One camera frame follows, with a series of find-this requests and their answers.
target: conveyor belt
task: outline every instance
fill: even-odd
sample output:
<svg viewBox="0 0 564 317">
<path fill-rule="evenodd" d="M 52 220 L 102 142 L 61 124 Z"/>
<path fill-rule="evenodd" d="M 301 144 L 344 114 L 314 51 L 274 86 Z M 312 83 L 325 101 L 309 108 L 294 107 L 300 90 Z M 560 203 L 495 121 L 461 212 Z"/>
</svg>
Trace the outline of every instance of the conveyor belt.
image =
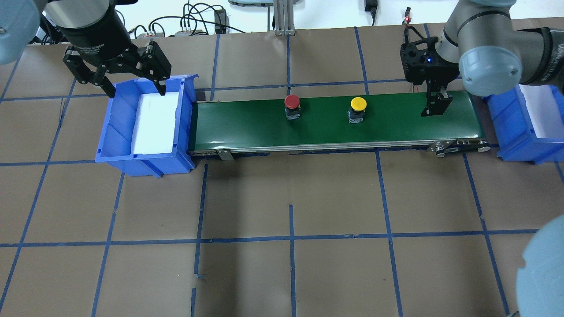
<svg viewBox="0 0 564 317">
<path fill-rule="evenodd" d="M 195 104 L 189 152 L 233 153 L 426 146 L 440 140 L 484 138 L 468 93 L 452 92 L 442 116 L 421 117 L 425 93 L 362 96 L 368 102 L 360 124 L 347 110 L 355 96 L 302 98 L 302 116 L 288 121 L 283 100 Z"/>
</svg>

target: power adapter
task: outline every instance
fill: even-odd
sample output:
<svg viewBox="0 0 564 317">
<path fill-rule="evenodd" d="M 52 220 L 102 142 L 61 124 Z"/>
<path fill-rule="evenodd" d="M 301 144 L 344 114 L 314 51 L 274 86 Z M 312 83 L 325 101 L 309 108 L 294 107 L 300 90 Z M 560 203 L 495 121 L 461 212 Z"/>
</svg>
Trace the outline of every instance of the power adapter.
<svg viewBox="0 0 564 317">
<path fill-rule="evenodd" d="M 376 12 L 378 11 L 378 0 L 364 0 L 364 12 L 372 15 L 372 25 L 376 22 Z"/>
<path fill-rule="evenodd" d="M 225 9 L 219 9 L 215 11 L 215 33 L 216 34 L 225 34 L 227 33 L 227 27 L 229 26 L 229 17 L 227 16 L 227 12 Z"/>
</svg>

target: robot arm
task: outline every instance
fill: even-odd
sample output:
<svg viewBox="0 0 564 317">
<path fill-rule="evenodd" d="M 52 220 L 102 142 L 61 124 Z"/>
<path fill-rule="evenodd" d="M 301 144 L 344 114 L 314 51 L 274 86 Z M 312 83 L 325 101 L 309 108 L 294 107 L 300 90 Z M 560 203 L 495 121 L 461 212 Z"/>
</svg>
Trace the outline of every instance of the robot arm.
<svg viewBox="0 0 564 317">
<path fill-rule="evenodd" d="M 116 91 L 106 74 L 132 73 L 151 80 L 157 91 L 165 95 L 165 81 L 170 78 L 171 71 L 169 61 L 155 41 L 141 48 L 131 42 L 114 10 L 115 0 L 0 0 L 0 11 L 18 7 L 20 17 L 30 16 L 32 5 L 36 7 L 29 18 L 33 34 L 39 24 L 36 12 L 41 14 L 45 10 L 73 45 L 67 48 L 63 62 L 79 83 L 100 86 L 113 98 Z M 0 25 L 9 18 L 0 16 Z M 33 34 L 22 34 L 19 23 L 3 29 L 5 37 L 0 36 L 0 63 L 9 63 L 21 54 Z M 96 71 L 91 71 L 85 61 Z"/>
<path fill-rule="evenodd" d="M 428 83 L 422 115 L 442 115 L 451 98 L 446 86 L 462 76 L 471 94 L 502 94 L 518 83 L 564 90 L 564 31 L 513 31 L 509 16 L 516 0 L 460 0 L 441 35 L 402 45 L 409 82 Z M 417 49 L 426 43 L 427 48 Z"/>
</svg>

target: blue bin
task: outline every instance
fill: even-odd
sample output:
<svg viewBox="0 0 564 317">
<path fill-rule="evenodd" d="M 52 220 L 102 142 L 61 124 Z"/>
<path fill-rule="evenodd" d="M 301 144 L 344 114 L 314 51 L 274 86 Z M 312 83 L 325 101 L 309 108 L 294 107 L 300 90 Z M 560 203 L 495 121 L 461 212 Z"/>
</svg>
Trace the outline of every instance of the blue bin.
<svg viewBox="0 0 564 317">
<path fill-rule="evenodd" d="M 189 173 L 194 163 L 187 154 L 192 103 L 196 101 L 194 78 L 198 75 L 172 76 L 166 81 L 166 92 L 179 92 L 175 114 L 174 143 L 171 153 L 132 154 L 131 140 L 139 97 L 157 93 L 145 78 L 116 84 L 116 96 L 109 100 L 104 126 L 98 143 L 96 162 L 106 162 L 129 176 Z"/>
<path fill-rule="evenodd" d="M 564 98 L 553 89 L 564 120 Z M 519 86 L 505 94 L 484 98 L 499 141 L 497 156 L 504 161 L 564 162 L 564 138 L 538 138 Z"/>
</svg>

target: white foam insert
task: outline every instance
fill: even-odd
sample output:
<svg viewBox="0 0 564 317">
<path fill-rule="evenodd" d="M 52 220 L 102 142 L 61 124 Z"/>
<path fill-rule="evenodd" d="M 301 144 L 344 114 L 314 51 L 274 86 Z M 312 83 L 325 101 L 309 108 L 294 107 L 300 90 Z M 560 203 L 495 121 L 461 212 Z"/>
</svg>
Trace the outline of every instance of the white foam insert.
<svg viewBox="0 0 564 317">
<path fill-rule="evenodd" d="M 538 138 L 564 138 L 564 122 L 549 86 L 519 85 Z"/>
<path fill-rule="evenodd" d="M 142 94 L 133 137 L 132 154 L 159 154 L 173 151 L 175 114 L 178 106 L 178 92 L 161 96 Z"/>
</svg>

